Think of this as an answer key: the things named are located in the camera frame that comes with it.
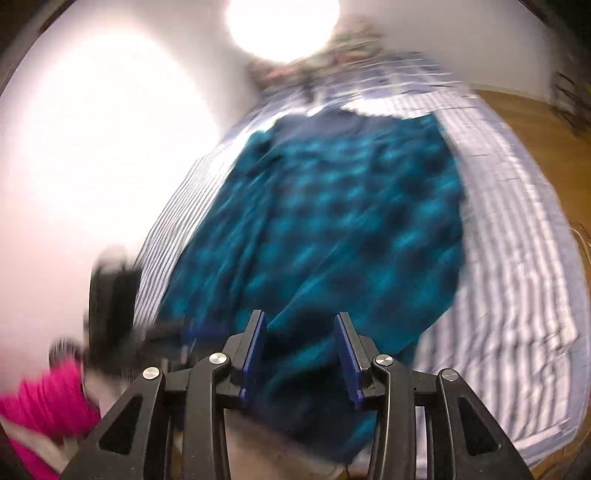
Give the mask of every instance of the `brown floor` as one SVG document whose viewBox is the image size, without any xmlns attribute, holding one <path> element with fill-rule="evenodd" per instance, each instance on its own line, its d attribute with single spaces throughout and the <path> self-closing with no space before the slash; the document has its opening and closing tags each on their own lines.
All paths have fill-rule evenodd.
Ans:
<svg viewBox="0 0 591 480">
<path fill-rule="evenodd" d="M 571 222 L 580 222 L 591 232 L 591 133 L 576 138 L 569 125 L 554 116 L 546 103 L 515 95 L 478 92 L 525 144 L 546 178 L 554 186 Z M 591 271 L 587 280 L 591 286 Z M 577 447 L 591 432 L 591 408 L 574 442 L 534 469 L 544 480 L 561 477 L 561 466 L 574 458 Z"/>
</svg>

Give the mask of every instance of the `white and gray striped sheet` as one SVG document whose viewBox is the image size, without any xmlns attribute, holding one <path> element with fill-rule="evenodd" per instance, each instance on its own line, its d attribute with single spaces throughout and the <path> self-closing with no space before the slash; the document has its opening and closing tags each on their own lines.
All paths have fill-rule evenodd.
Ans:
<svg viewBox="0 0 591 480">
<path fill-rule="evenodd" d="M 422 64 L 428 69 L 420 75 Z M 454 305 L 421 337 L 414 368 L 458 370 L 531 463 L 568 441 L 586 408 L 588 364 L 578 376 L 585 385 L 575 386 L 584 394 L 573 395 L 571 384 L 569 349 L 577 324 L 561 262 L 563 250 L 575 247 L 557 245 L 547 217 L 553 199 L 538 191 L 548 184 L 535 165 L 526 168 L 516 155 L 508 127 L 491 122 L 482 101 L 436 67 L 416 54 L 394 57 L 321 80 L 314 105 L 305 103 L 300 89 L 291 89 L 247 115 L 195 163 L 150 232 L 138 256 L 144 272 L 135 322 L 154 321 L 174 264 L 253 131 L 288 113 L 312 115 L 343 105 L 403 118 L 435 112 L 457 151 L 466 188 L 466 266 Z M 587 299 L 582 302 L 588 322 Z M 420 415 L 417 440 L 422 470 L 426 441 Z"/>
</svg>

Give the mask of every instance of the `magenta cloth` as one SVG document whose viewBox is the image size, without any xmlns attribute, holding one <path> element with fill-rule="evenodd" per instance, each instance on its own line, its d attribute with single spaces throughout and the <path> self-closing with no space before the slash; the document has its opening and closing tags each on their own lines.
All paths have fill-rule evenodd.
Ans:
<svg viewBox="0 0 591 480">
<path fill-rule="evenodd" d="M 74 360 L 46 372 L 40 380 L 24 380 L 16 395 L 0 396 L 0 415 L 57 443 L 89 433 L 100 421 L 99 409 L 84 396 L 80 365 Z M 35 453 L 11 443 L 35 480 L 57 480 L 59 475 Z"/>
</svg>

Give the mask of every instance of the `wall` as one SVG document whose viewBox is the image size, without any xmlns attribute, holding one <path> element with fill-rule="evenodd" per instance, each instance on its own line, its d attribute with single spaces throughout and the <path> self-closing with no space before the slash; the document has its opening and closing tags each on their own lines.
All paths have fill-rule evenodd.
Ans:
<svg viewBox="0 0 591 480">
<path fill-rule="evenodd" d="M 418 50 L 470 83 L 547 99 L 554 70 L 548 29 L 518 0 L 341 0 L 371 16 L 385 44 Z"/>
<path fill-rule="evenodd" d="M 53 339 L 82 338 L 96 256 L 133 256 L 257 101 L 215 4 L 79 0 L 0 97 L 0 391 L 45 367 Z"/>
</svg>

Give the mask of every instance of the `dark blue cloth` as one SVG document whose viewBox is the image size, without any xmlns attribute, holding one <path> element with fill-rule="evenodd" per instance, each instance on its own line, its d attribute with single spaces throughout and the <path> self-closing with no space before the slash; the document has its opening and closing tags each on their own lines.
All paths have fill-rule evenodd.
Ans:
<svg viewBox="0 0 591 480">
<path fill-rule="evenodd" d="M 249 139 L 174 269 L 160 318 L 190 319 L 186 340 L 206 343 L 264 310 L 252 414 L 347 462 L 371 441 L 374 416 L 347 397 L 335 315 L 349 312 L 380 352 L 412 358 L 453 301 L 462 199 L 432 115 L 285 118 Z"/>
</svg>

